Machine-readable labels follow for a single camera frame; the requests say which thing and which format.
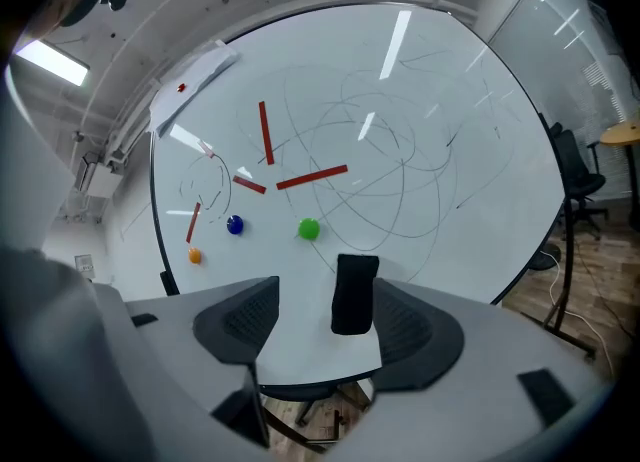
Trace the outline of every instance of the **wooden floor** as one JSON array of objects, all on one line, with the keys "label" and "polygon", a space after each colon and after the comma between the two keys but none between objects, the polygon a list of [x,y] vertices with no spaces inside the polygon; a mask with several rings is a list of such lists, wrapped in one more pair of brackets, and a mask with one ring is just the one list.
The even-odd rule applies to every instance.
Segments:
[{"label": "wooden floor", "polygon": [[[635,319],[640,312],[640,233],[633,231],[627,223],[628,200],[610,201],[598,206],[609,208],[609,222],[605,222],[602,216],[595,217],[602,228],[599,242],[589,234],[584,223],[576,225],[568,310],[586,318],[604,338],[617,375],[631,340],[607,306],[618,316],[623,327],[633,334]],[[556,229],[549,241],[562,250],[560,278],[553,288],[557,298],[564,278],[565,243],[561,228]],[[544,319],[551,307],[549,286],[556,272],[555,267],[544,272],[527,271],[507,295],[503,306]],[[603,377],[611,378],[602,343],[582,320],[565,317],[562,330],[596,346],[598,351],[593,366]]]},{"label": "wooden floor", "polygon": [[[582,224],[576,227],[576,253],[568,310],[584,316],[602,335],[607,344],[614,371],[618,374],[631,341],[607,306],[619,317],[627,331],[631,333],[635,331],[635,318],[640,312],[640,234],[633,231],[627,224],[628,201],[609,202],[602,206],[609,208],[610,220],[605,222],[601,217],[596,219],[602,227],[602,237],[599,242],[595,241]],[[562,230],[557,229],[549,241],[562,250],[560,277],[553,289],[554,296],[557,298],[562,291],[564,277],[565,243],[562,241]],[[551,307],[549,286],[556,275],[555,268],[543,272],[527,271],[505,298],[503,306],[544,319]],[[582,320],[567,316],[562,330],[596,346],[595,360],[587,360],[587,362],[592,364],[604,378],[611,378],[602,345]],[[576,352],[582,356],[582,352],[577,349]],[[361,394],[362,391],[357,384],[344,386],[343,389],[359,403],[366,403],[366,397]],[[265,406],[286,424],[310,438],[331,436],[335,408],[338,408],[346,422],[340,428],[341,438],[356,426],[363,414],[340,398],[333,397],[316,404],[312,409],[309,424],[305,428],[298,428],[294,420],[301,404],[267,398]],[[322,458],[321,455],[302,448],[271,428],[269,433],[271,451],[282,460],[309,462]]]}]

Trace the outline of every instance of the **office chair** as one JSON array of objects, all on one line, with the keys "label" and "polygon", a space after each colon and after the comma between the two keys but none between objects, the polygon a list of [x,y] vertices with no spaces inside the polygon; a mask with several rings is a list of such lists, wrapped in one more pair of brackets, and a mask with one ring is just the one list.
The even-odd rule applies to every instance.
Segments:
[{"label": "office chair", "polygon": [[596,173],[591,174],[587,166],[582,161],[578,144],[570,130],[564,130],[554,139],[560,161],[562,163],[562,171],[564,179],[569,188],[569,197],[578,202],[578,210],[573,212],[572,222],[583,220],[587,222],[595,231],[594,237],[600,240],[600,226],[596,224],[592,215],[604,215],[605,220],[609,220],[609,210],[606,208],[587,208],[587,196],[600,190],[605,182],[605,177],[600,174],[598,159],[595,155],[595,144],[590,144],[589,149],[594,153],[596,163]]}]

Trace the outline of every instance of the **green ball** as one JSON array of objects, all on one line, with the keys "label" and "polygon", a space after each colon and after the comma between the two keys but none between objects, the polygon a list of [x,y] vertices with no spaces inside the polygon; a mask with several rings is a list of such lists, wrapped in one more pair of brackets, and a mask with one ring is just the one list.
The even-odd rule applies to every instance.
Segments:
[{"label": "green ball", "polygon": [[320,233],[320,224],[315,218],[303,218],[298,226],[300,238],[315,240]]}]

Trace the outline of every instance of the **blue ball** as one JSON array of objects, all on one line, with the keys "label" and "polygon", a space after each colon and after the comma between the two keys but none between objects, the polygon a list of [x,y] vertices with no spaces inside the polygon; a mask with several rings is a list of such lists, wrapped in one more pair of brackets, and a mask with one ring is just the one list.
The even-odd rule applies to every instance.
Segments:
[{"label": "blue ball", "polygon": [[227,230],[231,234],[240,234],[242,232],[243,227],[244,227],[244,222],[242,222],[242,218],[240,218],[238,215],[231,215],[227,219]]}]

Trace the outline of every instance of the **cable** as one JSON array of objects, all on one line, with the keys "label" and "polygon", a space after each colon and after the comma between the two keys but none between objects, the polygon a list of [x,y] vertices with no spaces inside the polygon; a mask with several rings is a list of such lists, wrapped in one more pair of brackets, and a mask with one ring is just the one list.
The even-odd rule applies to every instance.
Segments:
[{"label": "cable", "polygon": [[[544,251],[540,251],[541,254],[544,254],[545,256],[549,256],[551,259],[553,259],[553,262],[556,264],[556,268],[557,268],[557,272],[556,272],[556,278],[553,280],[553,282],[551,283],[551,286],[549,286],[549,297],[551,297],[551,303],[555,306],[556,305],[556,301],[553,298],[553,286],[555,285],[556,282],[558,282],[558,278],[560,277],[560,265],[558,264],[558,261],[556,260],[556,258],[554,258],[551,254],[547,254]],[[611,378],[615,378],[615,372],[613,371],[613,364],[611,363],[611,357],[609,357],[609,350],[607,350],[607,344],[604,342],[604,338],[600,335],[600,333],[593,327],[593,325],[591,325],[589,323],[589,321],[584,317],[584,316],[580,316],[579,314],[573,313],[571,311],[569,311],[568,309],[565,310],[565,314],[569,315],[569,316],[573,316],[575,318],[580,318],[586,325],[587,327],[589,327],[593,333],[598,336],[598,339],[600,339],[600,343],[602,344],[602,349],[604,350],[604,355],[607,358],[607,362],[609,363],[609,371],[611,372]]]},{"label": "cable", "polygon": [[622,332],[624,332],[631,341],[635,341],[636,337],[626,329],[626,327],[622,324],[622,320],[620,320],[620,317],[616,314],[616,312],[613,309],[611,309],[611,306],[609,306],[605,298],[602,296],[602,293],[600,292],[600,288],[598,288],[598,284],[596,283],[596,280],[593,277],[593,274],[589,270],[589,267],[587,266],[587,264],[584,262],[584,259],[582,259],[582,254],[580,253],[580,244],[578,243],[577,240],[575,240],[575,242],[576,242],[576,247],[578,248],[578,256],[580,256],[580,261],[582,261],[582,266],[584,266],[584,269],[589,274],[589,277],[591,277],[591,282],[593,282],[593,287],[596,289],[596,292],[600,296],[600,299],[602,300],[604,307],[606,307],[607,311],[609,311],[611,315],[616,319],[616,322],[618,323],[618,327],[620,327]]}]

